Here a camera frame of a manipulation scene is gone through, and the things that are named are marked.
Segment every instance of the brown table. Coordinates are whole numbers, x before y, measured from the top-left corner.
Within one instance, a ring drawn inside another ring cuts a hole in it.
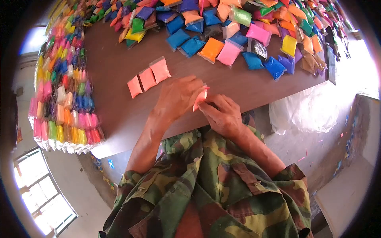
[[[87,69],[94,84],[93,99],[107,138],[106,142],[91,150],[97,158],[131,150],[136,144],[148,114],[156,104],[162,83],[132,99],[127,82],[161,56],[165,56],[172,77],[194,74],[210,87],[209,94],[231,97],[240,105],[242,112],[326,80],[301,69],[301,62],[296,64],[294,75],[285,73],[275,82],[266,69],[248,70],[242,55],[238,56],[231,69],[219,61],[212,65],[198,55],[187,59],[179,51],[171,51],[165,41],[168,35],[164,29],[159,33],[149,30],[140,43],[127,50],[125,42],[118,43],[119,33],[108,23],[98,22],[85,34]],[[273,35],[268,47],[269,56],[277,58],[280,44],[280,38]],[[171,125],[164,138],[207,124],[200,111],[187,112]]]

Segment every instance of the person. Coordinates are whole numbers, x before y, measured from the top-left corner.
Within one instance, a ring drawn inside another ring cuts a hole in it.
[[[164,132],[203,89],[195,76],[164,82],[100,237],[312,237],[305,175],[225,95],[198,103],[210,126],[163,140],[156,160]]]

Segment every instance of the colored powder packet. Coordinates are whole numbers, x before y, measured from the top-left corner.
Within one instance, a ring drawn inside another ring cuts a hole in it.
[[[218,55],[217,60],[231,67],[242,50],[243,46],[227,39],[225,40],[225,45]]]
[[[183,29],[179,29],[177,32],[169,36],[166,41],[174,52],[181,44],[190,38],[191,37]]]
[[[242,25],[249,27],[251,22],[251,13],[248,13],[247,11],[236,8],[233,5],[231,5],[230,7],[231,7],[231,11],[229,13],[229,20],[236,21],[238,23],[241,23]]]
[[[306,50],[308,53],[314,54],[312,39],[306,35],[304,35],[303,46],[304,46],[304,50]]]
[[[134,18],[132,20],[132,34],[144,31],[144,20],[140,18]]]
[[[269,60],[264,62],[263,65],[269,71],[269,73],[271,73],[275,81],[279,80],[284,72],[287,71],[287,69],[272,56],[270,56]]]
[[[140,81],[142,82],[143,89],[146,92],[151,87],[157,85],[154,74],[151,68],[146,68],[145,70],[139,73]]]
[[[136,14],[137,18],[147,20],[149,16],[154,12],[154,8],[150,8],[149,6],[144,6],[142,10],[139,11],[138,14]]]
[[[203,18],[199,15],[198,11],[185,11],[182,13],[182,16],[185,18],[185,25],[189,26],[192,23],[201,21]]]
[[[315,54],[320,51],[323,51],[322,45],[320,44],[319,38],[317,37],[317,35],[313,35],[311,37],[311,40],[312,40],[312,47],[314,48]]]
[[[229,13],[231,11],[231,8],[229,7],[229,5],[225,5],[225,4],[222,4],[220,2],[220,4],[218,5],[217,7],[217,16],[218,18],[222,21],[222,22],[225,22],[226,19],[228,18],[229,16]]]
[[[202,16],[204,17],[205,24],[207,26],[215,25],[222,23],[218,17],[216,17],[217,9],[213,8],[212,10],[204,11]]]
[[[184,26],[184,20],[181,16],[175,17],[172,21],[165,25],[168,33],[172,35],[176,31],[178,31],[181,27]]]
[[[295,57],[295,50],[296,50],[296,39],[289,35],[286,35],[283,39],[282,48],[280,49],[280,51],[282,51],[283,53],[291,57]]]
[[[197,54],[214,64],[216,62],[217,55],[221,52],[224,45],[225,44],[221,41],[210,37],[202,51],[198,52]]]
[[[247,39],[247,51],[255,53],[261,60],[267,60],[267,48],[251,37]]]
[[[180,13],[193,10],[199,10],[199,6],[195,0],[182,0],[182,3],[177,5],[177,11]]]
[[[222,35],[222,26],[220,24],[211,25],[205,28],[204,33],[201,35],[201,39],[206,41],[209,37],[217,38]]]
[[[156,14],[156,18],[164,23],[169,23],[177,16],[178,14],[174,11],[161,11]]]
[[[264,69],[261,59],[254,53],[242,52],[249,70]]]
[[[205,41],[200,40],[200,37],[195,35],[191,39],[187,40],[178,50],[187,58],[192,57],[199,49],[206,44]]]
[[[222,36],[224,39],[232,37],[241,29],[241,26],[238,22],[232,21],[229,25],[222,28]]]
[[[204,21],[196,22],[195,24],[185,27],[186,30],[203,33],[204,32]]]
[[[294,58],[286,58],[278,55],[278,61],[287,69],[287,73],[294,74],[295,73],[295,59]]]
[[[254,38],[263,43],[267,47],[270,43],[271,33],[258,27],[255,24],[250,24],[250,28],[247,31],[246,37]]]
[[[145,31],[142,31],[142,32],[139,32],[139,33],[132,34],[132,29],[130,29],[128,31],[128,33],[127,33],[125,38],[129,39],[129,40],[134,40],[134,41],[139,43],[143,39],[143,37],[146,34],[146,32],[147,31],[145,30]]]
[[[229,38],[231,41],[240,44],[245,45],[247,43],[247,37],[242,35],[241,32],[235,33],[232,37]]]
[[[171,78],[171,74],[169,73],[168,66],[166,64],[166,60],[164,56],[158,58],[157,60],[152,61],[148,64],[152,69],[153,74],[155,75],[156,84],[159,82]]]

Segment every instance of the pink powder packet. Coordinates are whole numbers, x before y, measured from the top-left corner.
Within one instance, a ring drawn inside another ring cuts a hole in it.
[[[227,39],[225,40],[225,45],[218,55],[217,60],[231,67],[241,51],[243,51],[243,46]]]
[[[172,77],[171,74],[169,73],[164,56],[158,58],[155,61],[152,61],[149,64],[149,67],[152,69],[152,72],[155,75],[156,84],[158,84],[159,82],[167,78]]]

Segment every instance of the white wall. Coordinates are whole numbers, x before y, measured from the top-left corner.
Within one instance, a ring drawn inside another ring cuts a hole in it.
[[[27,114],[29,101],[34,94],[34,67],[26,67],[16,73],[14,89],[24,87],[24,94],[18,97],[19,127],[23,140],[17,145],[12,157],[16,158],[25,151],[37,146],[33,140],[33,130]],[[102,230],[111,210],[103,201],[94,185],[90,183],[81,164],[75,155],[62,151],[47,152],[43,150],[51,173],[70,205],[78,214],[78,218],[62,232],[60,238],[97,237]]]

